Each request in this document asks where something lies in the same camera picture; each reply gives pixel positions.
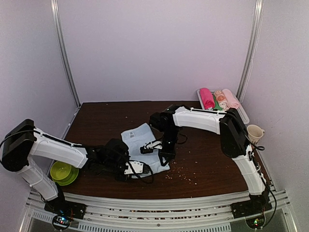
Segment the aluminium front rail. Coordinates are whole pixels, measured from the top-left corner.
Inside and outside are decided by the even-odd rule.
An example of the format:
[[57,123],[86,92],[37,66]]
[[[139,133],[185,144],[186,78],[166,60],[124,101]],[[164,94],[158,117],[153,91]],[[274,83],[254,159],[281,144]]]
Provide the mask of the aluminium front rail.
[[[284,190],[276,192],[277,210],[274,218],[260,232],[297,232],[290,202]],[[248,200],[248,192],[224,195],[171,199],[125,200],[64,194],[68,201],[86,205],[83,219],[75,219],[71,231],[81,232],[254,232],[245,217],[235,218],[231,204]],[[25,205],[25,215],[18,232],[43,231],[34,229],[34,219],[48,223],[53,214],[44,210],[36,191],[31,191]]]

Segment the left aluminium post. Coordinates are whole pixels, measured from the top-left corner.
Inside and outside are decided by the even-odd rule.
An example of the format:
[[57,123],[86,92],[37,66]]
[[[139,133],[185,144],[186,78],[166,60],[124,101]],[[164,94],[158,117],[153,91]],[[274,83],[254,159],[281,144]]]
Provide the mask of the left aluminium post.
[[72,72],[70,68],[70,63],[69,63],[69,57],[67,54],[66,46],[65,46],[65,40],[64,40],[64,35],[62,31],[62,25],[61,25],[61,19],[60,19],[60,13],[59,13],[59,6],[58,6],[58,1],[57,0],[51,0],[51,10],[52,10],[52,15],[53,15],[53,20],[55,24],[55,29],[56,29],[56,35],[58,39],[58,44],[59,44],[59,49],[60,49],[60,55],[62,59],[62,64],[64,67],[66,79],[69,84],[69,89],[71,91],[71,94],[73,96],[74,103],[77,108],[81,106],[78,93],[76,90],[76,86],[72,77]]

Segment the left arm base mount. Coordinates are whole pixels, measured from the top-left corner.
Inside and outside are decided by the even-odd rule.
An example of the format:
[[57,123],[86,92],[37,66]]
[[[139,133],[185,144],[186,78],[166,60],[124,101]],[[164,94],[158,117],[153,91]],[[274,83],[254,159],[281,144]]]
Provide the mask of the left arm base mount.
[[51,201],[46,201],[44,210],[69,218],[83,219],[86,205],[57,197]]

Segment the light pink rolled towel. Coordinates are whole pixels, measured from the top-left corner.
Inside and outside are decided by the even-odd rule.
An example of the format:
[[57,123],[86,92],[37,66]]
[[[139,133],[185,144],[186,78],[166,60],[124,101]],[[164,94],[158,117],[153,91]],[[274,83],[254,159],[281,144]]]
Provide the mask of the light pink rolled towel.
[[235,98],[234,94],[229,89],[223,89],[222,93],[224,94],[227,100],[228,108],[235,108],[238,109],[240,104],[237,98]]

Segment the green rolled towel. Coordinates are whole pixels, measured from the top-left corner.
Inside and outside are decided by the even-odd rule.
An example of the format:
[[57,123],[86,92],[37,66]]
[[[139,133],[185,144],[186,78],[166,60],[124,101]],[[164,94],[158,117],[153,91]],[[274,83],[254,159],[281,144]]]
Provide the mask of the green rolled towel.
[[217,111],[221,111],[221,110],[223,110],[223,108],[222,107],[220,107],[220,105],[219,105],[219,103],[218,103],[218,101],[217,101],[217,99],[216,99],[216,97],[215,96],[213,96],[213,100],[214,100],[214,103],[215,103],[215,106],[214,106],[214,110],[217,110]]

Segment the light blue towel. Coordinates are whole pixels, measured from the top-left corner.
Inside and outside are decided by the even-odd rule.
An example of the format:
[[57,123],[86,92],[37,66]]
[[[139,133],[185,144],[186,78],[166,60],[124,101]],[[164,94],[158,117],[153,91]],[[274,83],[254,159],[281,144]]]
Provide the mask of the light blue towel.
[[147,123],[137,128],[130,129],[121,133],[122,141],[128,146],[130,160],[139,161],[147,164],[153,174],[169,171],[169,164],[162,166],[159,156],[158,141],[152,129]]

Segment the right aluminium post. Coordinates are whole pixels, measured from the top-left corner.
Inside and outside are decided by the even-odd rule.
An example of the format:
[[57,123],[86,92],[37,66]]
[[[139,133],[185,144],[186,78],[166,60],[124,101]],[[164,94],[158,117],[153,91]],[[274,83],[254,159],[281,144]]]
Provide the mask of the right aluminium post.
[[252,28],[247,49],[246,58],[240,78],[240,83],[237,89],[236,97],[240,102],[244,101],[249,79],[253,69],[253,57],[258,46],[259,34],[263,18],[264,0],[256,0],[253,14]]

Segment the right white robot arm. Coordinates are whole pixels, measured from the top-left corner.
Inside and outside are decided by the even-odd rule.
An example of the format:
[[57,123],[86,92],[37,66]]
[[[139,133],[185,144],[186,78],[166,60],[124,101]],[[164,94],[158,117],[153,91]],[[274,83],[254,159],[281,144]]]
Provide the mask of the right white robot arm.
[[266,205],[263,195],[269,194],[266,180],[259,164],[252,157],[253,149],[246,127],[234,108],[226,112],[215,112],[172,105],[158,114],[158,130],[163,133],[161,149],[158,152],[161,165],[167,165],[175,158],[178,132],[188,127],[210,131],[220,136],[221,151],[238,166],[248,187],[248,210],[258,213]]

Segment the cream patterned mug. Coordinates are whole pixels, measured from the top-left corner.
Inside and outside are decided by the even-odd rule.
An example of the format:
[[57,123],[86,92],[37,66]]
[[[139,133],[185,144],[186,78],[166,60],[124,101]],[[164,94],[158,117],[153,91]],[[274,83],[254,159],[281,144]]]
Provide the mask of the cream patterned mug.
[[258,142],[261,140],[261,138],[265,134],[265,130],[260,128],[257,125],[248,125],[247,126],[247,132],[248,132],[248,136],[249,136],[250,141],[254,145],[258,144]]

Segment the white plastic basket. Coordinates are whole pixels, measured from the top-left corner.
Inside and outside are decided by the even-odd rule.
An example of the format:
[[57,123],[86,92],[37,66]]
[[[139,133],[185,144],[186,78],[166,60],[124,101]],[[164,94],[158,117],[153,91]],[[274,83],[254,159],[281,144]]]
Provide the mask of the white plastic basket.
[[[201,96],[200,96],[200,89],[197,90],[197,96],[198,96],[201,108],[204,110],[205,108],[204,108],[204,105],[203,105],[203,102],[202,102],[202,99],[201,99]],[[237,109],[237,111],[238,111],[238,113],[239,113],[243,123],[245,125],[249,124],[250,123],[250,119],[249,119],[248,115],[246,114],[244,108],[240,104],[240,102],[239,102],[239,108]]]

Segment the aluminium post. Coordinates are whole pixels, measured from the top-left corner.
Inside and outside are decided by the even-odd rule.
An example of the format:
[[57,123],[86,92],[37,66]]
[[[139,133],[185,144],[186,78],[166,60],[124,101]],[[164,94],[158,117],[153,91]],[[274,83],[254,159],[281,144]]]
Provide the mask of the aluminium post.
[[244,101],[249,79],[253,69],[253,57],[258,46],[259,34],[263,18],[264,0],[256,0],[253,14],[252,28],[247,49],[246,58],[240,78],[240,83],[237,89],[236,97],[240,102]]
[[69,89],[71,91],[71,94],[73,96],[74,103],[77,108],[81,106],[78,93],[76,90],[76,86],[72,77],[72,72],[70,68],[70,63],[69,63],[69,57],[67,54],[66,46],[65,46],[65,40],[64,40],[64,35],[62,31],[62,25],[61,25],[61,19],[60,19],[60,13],[59,13],[59,6],[58,6],[58,1],[57,0],[51,0],[51,10],[52,10],[52,15],[53,15],[53,20],[55,24],[55,29],[56,29],[56,35],[58,39],[58,44],[59,44],[59,49],[60,49],[60,55],[62,59],[62,64],[64,67],[66,79],[69,84]]

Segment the green plate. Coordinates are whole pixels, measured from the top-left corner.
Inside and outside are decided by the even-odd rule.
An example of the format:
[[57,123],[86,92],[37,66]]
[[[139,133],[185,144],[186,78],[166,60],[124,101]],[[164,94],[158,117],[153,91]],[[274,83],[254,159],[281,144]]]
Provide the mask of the green plate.
[[76,180],[78,174],[78,169],[71,170],[70,172],[56,170],[55,172],[51,172],[51,177],[52,180],[58,183],[60,186],[67,186]]

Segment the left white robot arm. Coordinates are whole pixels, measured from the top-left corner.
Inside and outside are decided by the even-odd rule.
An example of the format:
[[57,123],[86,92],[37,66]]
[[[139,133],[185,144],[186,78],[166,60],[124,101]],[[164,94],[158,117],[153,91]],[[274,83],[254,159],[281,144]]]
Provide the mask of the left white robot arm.
[[115,140],[116,147],[107,145],[90,146],[76,144],[51,136],[26,119],[11,130],[1,141],[3,167],[16,172],[50,202],[50,206],[60,215],[66,214],[69,203],[60,197],[61,190],[49,179],[34,157],[60,161],[81,169],[87,164],[127,177],[132,174],[128,147]]

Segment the cartoon print rolled towel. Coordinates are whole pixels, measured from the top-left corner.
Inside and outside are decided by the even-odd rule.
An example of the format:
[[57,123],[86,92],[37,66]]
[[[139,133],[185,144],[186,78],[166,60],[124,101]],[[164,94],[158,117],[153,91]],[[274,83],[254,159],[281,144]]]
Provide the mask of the cartoon print rolled towel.
[[227,110],[228,109],[228,101],[227,101],[224,93],[221,90],[216,90],[214,92],[214,96],[215,96],[215,99],[217,100],[219,106],[223,110]]

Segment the magenta pink towel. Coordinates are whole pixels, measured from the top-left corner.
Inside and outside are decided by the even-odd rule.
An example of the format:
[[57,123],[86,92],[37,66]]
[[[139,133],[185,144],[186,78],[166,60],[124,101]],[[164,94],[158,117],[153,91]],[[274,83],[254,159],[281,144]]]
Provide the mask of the magenta pink towel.
[[204,109],[212,109],[215,107],[215,102],[213,99],[213,95],[208,88],[201,88],[199,90],[200,97],[204,106]]

